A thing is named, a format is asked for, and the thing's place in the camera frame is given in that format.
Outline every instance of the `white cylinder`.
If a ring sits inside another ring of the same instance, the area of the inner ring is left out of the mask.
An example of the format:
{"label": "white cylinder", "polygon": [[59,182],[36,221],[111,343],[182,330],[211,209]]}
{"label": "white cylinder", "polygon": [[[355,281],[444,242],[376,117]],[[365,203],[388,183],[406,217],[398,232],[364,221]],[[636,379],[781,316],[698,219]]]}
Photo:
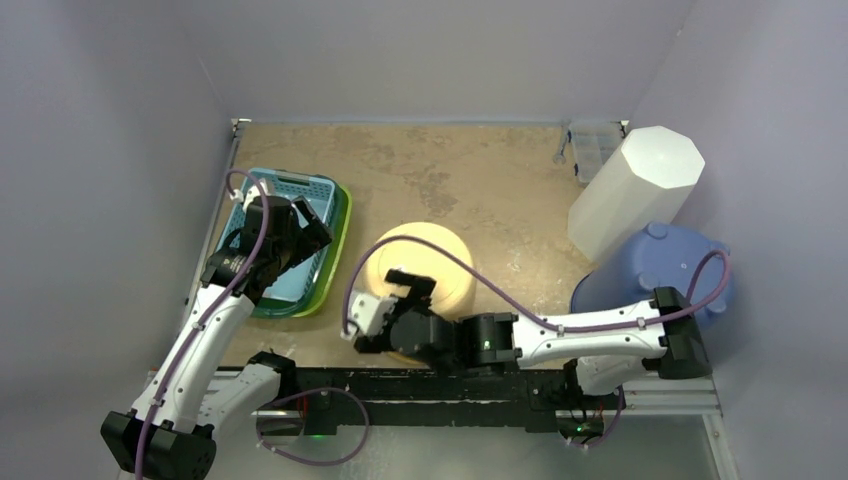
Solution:
{"label": "white cylinder", "polygon": [[633,130],[571,206],[568,237],[603,262],[648,222],[671,222],[703,169],[689,137],[665,127]]}

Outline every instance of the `green basket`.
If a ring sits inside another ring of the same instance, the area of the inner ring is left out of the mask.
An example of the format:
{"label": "green basket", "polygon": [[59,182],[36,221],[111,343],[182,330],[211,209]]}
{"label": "green basket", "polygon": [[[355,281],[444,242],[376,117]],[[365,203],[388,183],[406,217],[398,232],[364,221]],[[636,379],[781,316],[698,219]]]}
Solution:
{"label": "green basket", "polygon": [[326,254],[321,260],[321,266],[315,273],[317,278],[312,282],[312,288],[297,302],[285,302],[270,298],[262,298],[253,309],[257,318],[289,318],[306,317],[317,312],[330,292],[330,285],[336,274],[339,259],[342,256],[347,228],[350,226],[350,212],[353,199],[350,191],[336,184],[333,211],[330,215],[330,228],[333,230],[333,243],[327,247]]}

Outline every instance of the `white wall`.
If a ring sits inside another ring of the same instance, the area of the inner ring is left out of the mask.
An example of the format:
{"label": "white wall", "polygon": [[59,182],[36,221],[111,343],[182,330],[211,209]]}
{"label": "white wall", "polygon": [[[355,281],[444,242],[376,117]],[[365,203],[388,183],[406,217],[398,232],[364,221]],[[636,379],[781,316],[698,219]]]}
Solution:
{"label": "white wall", "polygon": [[228,113],[627,118],[694,0],[180,0]]}
{"label": "white wall", "polygon": [[742,478],[848,469],[848,4],[699,1],[633,117],[707,161],[677,222],[730,245],[707,332]]}
{"label": "white wall", "polygon": [[176,332],[228,120],[170,2],[0,4],[0,477],[108,478]]}

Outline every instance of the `basket handle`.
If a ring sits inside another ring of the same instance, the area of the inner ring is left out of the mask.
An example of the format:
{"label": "basket handle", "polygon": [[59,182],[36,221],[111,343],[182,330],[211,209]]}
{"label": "basket handle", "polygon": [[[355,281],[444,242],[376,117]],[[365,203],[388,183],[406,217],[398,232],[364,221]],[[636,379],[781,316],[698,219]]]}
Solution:
{"label": "basket handle", "polygon": [[311,182],[309,181],[309,175],[303,175],[302,173],[287,172],[285,170],[274,170],[274,173],[277,174],[277,177],[279,177],[280,180],[299,183],[301,185],[311,184]]}

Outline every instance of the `blue container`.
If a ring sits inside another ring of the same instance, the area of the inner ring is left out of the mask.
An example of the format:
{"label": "blue container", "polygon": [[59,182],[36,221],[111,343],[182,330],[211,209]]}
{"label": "blue container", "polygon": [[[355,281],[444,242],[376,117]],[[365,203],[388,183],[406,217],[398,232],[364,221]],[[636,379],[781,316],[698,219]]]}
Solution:
{"label": "blue container", "polygon": [[[577,284],[571,296],[571,312],[610,310],[651,297],[656,287],[674,287],[682,294],[698,262],[710,250],[730,249],[685,227],[651,222],[634,233],[600,268]],[[718,285],[723,264],[713,257],[704,266],[692,296],[701,301]],[[733,278],[717,299],[695,313],[701,329],[710,327],[733,299]]]}
{"label": "blue container", "polygon": [[[267,168],[251,168],[252,173],[258,179],[266,179],[274,185],[274,190],[277,196],[285,197],[293,200],[296,197],[303,196],[309,202],[309,205],[318,215],[324,224],[328,224],[330,214],[333,211],[333,201],[335,198],[336,184],[332,180],[324,177],[302,175],[299,173],[290,173],[283,170],[270,170]],[[241,191],[247,193],[247,190],[252,184],[248,180],[242,183]],[[306,226],[306,219],[298,212],[300,226]],[[221,234],[221,239],[218,241],[218,248],[221,248],[224,239],[232,231],[241,228],[244,225],[244,210],[240,204],[233,205],[230,212],[230,218],[227,220],[227,226],[224,228],[224,233]],[[238,238],[232,242],[232,246],[238,246]],[[308,258],[305,262],[297,267],[284,273],[274,282],[270,288],[265,289],[263,298],[273,300],[281,300],[284,302],[297,302],[300,300],[317,278],[318,269],[321,266],[321,261],[327,249],[322,249]]]}

